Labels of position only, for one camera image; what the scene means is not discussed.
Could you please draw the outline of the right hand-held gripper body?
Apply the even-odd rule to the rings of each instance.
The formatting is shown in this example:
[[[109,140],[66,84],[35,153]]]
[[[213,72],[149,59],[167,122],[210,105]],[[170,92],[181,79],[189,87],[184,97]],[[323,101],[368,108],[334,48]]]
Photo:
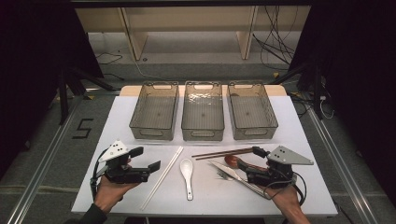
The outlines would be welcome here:
[[[283,189],[294,182],[292,165],[314,164],[307,157],[283,146],[276,147],[273,151],[267,151],[265,158],[267,159],[268,167],[264,186],[273,189]]]

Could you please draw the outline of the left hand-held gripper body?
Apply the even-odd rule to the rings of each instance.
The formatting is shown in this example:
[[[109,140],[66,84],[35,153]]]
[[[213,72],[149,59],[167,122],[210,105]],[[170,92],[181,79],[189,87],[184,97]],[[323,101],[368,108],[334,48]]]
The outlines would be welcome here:
[[[121,140],[116,140],[99,156],[93,170],[92,181],[104,175],[110,182],[131,184],[147,182],[149,168],[132,168],[128,165],[129,149]]]

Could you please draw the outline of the brown wooden spoon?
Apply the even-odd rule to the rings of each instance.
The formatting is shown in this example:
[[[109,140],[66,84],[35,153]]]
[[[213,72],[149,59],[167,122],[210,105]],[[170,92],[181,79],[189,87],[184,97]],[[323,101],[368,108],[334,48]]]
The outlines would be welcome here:
[[[250,171],[254,171],[254,172],[266,172],[267,171],[266,168],[247,163],[247,162],[243,161],[242,159],[236,157],[235,155],[227,155],[224,157],[224,160],[231,168],[240,169],[246,174],[249,173]]]

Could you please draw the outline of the steel table knife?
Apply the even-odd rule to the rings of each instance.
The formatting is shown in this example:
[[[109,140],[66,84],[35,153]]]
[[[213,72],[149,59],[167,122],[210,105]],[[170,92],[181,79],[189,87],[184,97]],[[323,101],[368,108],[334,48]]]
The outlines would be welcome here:
[[[229,177],[239,181],[241,184],[245,185],[247,188],[253,190],[254,192],[256,192],[257,194],[259,194],[260,196],[262,196],[264,199],[269,200],[270,197],[269,195],[264,192],[262,189],[260,189],[259,187],[249,184],[246,180],[244,180],[242,177],[240,177],[236,171],[226,165],[223,165],[217,161],[210,161],[210,163],[212,165],[214,165],[216,168],[218,168],[220,171],[222,171],[224,174],[228,175]]]

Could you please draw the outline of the white ceramic spoon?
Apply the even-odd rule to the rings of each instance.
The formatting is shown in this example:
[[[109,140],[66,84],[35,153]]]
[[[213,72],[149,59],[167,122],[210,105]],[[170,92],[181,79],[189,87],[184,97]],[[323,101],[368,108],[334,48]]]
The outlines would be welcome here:
[[[192,187],[191,187],[191,178],[193,172],[192,161],[189,159],[183,159],[179,165],[179,168],[185,180],[187,200],[192,201],[193,200]]]

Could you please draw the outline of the brown wooden chopstick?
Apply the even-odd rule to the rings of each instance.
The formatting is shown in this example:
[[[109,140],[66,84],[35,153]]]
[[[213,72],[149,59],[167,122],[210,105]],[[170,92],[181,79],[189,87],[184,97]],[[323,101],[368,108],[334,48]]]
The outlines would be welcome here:
[[[252,150],[247,150],[247,151],[241,151],[241,152],[221,153],[221,154],[217,154],[217,155],[196,157],[195,160],[200,161],[200,160],[214,159],[214,158],[220,158],[220,157],[225,157],[225,156],[248,154],[248,153],[252,153],[252,152],[253,152]]]
[[[239,152],[252,152],[253,149],[251,147],[249,148],[240,148],[240,149],[234,149],[234,150],[225,150],[225,151],[218,151],[218,152],[210,152],[210,153],[205,153],[205,154],[197,154],[197,155],[192,155],[193,158],[198,158],[198,157],[206,157],[206,156],[214,156],[214,155],[220,155],[220,154],[235,154]]]

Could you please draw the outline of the transparent grey plastic bin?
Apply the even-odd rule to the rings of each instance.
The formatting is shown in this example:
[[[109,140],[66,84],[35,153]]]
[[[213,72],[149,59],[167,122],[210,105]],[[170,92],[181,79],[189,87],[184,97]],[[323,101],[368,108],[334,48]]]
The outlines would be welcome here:
[[[181,122],[183,139],[221,141],[224,129],[221,84],[217,81],[187,81]]]
[[[260,81],[231,81],[227,100],[234,140],[273,138],[278,122]]]
[[[177,82],[145,82],[129,124],[134,138],[171,141],[174,138],[178,102]]]

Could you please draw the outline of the person's left hand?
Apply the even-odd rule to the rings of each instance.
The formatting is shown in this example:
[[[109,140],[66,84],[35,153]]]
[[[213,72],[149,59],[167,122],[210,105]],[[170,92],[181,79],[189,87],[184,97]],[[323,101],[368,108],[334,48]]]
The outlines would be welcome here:
[[[101,177],[98,190],[93,203],[105,214],[121,200],[123,195],[130,189],[138,186],[138,183],[117,184],[110,182],[105,176]]]

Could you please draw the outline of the person's right hand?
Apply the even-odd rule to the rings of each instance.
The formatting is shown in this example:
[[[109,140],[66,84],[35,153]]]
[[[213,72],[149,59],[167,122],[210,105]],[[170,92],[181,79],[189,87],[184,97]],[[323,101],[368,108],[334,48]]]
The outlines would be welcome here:
[[[285,217],[297,217],[303,214],[299,205],[297,190],[294,187],[283,189],[268,188],[265,192]]]

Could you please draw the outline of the black metal stand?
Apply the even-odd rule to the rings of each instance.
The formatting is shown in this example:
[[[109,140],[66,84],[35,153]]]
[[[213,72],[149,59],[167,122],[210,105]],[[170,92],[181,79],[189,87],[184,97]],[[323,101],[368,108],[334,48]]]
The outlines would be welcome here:
[[[320,96],[322,91],[321,85],[321,69],[318,63],[302,63],[295,68],[289,70],[285,75],[276,78],[270,82],[270,85],[280,85],[284,81],[301,74],[298,80],[297,89],[299,91],[307,91],[309,87],[313,88],[314,100],[313,109],[319,119],[323,119],[320,109]]]
[[[117,88],[113,87],[98,77],[94,77],[89,73],[77,68],[77,67],[66,67],[63,68],[58,76],[58,90],[61,104],[61,120],[60,124],[63,125],[69,115],[69,106],[67,100],[67,90],[69,88],[71,92],[76,96],[82,96],[87,89],[83,86],[81,80],[86,79],[91,83],[103,88],[106,91],[116,91]]]

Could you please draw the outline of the black curtain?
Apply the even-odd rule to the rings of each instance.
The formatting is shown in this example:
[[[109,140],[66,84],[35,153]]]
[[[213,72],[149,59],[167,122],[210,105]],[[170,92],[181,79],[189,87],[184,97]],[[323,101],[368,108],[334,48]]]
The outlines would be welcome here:
[[[396,0],[313,0],[291,66],[316,50],[332,105],[396,206]]]
[[[0,179],[67,68],[102,75],[71,0],[0,0]]]

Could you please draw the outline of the light wooden desk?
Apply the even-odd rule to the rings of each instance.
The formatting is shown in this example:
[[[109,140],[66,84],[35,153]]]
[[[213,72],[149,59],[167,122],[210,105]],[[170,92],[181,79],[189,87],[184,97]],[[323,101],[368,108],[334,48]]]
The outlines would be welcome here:
[[[249,56],[255,31],[301,31],[309,6],[78,8],[87,33],[123,33],[138,60],[149,32],[234,32],[241,57]]]

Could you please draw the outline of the aluminium floor rail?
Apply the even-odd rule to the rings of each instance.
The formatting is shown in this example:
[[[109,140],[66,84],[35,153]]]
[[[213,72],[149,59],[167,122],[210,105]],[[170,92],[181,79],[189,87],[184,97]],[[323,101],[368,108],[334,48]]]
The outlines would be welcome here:
[[[316,130],[329,153],[329,156],[339,174],[346,191],[353,202],[361,220],[364,224],[378,224],[378,220],[375,217],[374,210],[369,204],[368,200],[363,194],[363,191],[359,187],[357,181],[354,179],[352,173],[347,167],[347,163],[343,159],[342,154],[339,152],[337,145],[334,143],[332,136],[330,135],[324,122],[319,119],[313,109],[308,111],[309,117],[311,118]]]
[[[14,206],[9,218],[7,219],[7,224],[22,224],[37,192],[44,180],[45,175],[50,168],[53,159],[55,158],[62,141],[69,129],[70,123],[75,116],[76,110],[82,98],[75,98],[70,105],[69,115],[64,120],[64,123],[60,125],[51,139],[51,142],[41,158],[38,167],[35,169],[33,176],[29,179],[28,185],[24,188],[21,197],[18,199],[16,205]]]

